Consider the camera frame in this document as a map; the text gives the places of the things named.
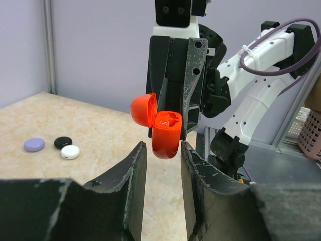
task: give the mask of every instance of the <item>wall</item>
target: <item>wall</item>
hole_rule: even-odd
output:
[[[308,16],[321,24],[320,0],[215,0],[199,22],[218,32],[228,46],[226,58],[255,39],[265,20],[284,22]],[[154,1],[55,0],[53,18],[58,94],[129,112],[131,101],[145,92],[149,39],[155,22]],[[269,142],[295,98],[299,86],[273,105],[255,138]],[[220,128],[244,95],[218,118],[202,118]]]
[[[47,91],[39,0],[0,1],[0,107]]]

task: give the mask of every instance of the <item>pink basket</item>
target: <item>pink basket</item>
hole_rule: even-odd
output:
[[[321,160],[321,113],[311,110],[297,138],[297,144],[310,159]]]

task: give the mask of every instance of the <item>open red lid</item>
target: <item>open red lid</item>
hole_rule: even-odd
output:
[[[130,106],[133,120],[145,127],[152,127],[157,114],[157,97],[155,93],[136,98]]]

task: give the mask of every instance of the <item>plastic basket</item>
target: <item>plastic basket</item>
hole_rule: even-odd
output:
[[[288,134],[287,134],[287,137],[297,139],[309,113],[310,113],[310,109],[307,109],[304,107],[301,108],[300,112],[297,114],[297,116],[296,116],[296,118],[295,118],[295,120],[294,120]]]
[[[310,159],[321,160],[321,113],[310,111],[297,144]]]

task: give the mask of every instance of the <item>white basket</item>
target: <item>white basket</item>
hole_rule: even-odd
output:
[[[300,132],[302,130],[302,127],[310,113],[310,109],[302,107],[300,112],[297,114],[288,134],[287,137],[297,139],[297,137],[300,135]]]

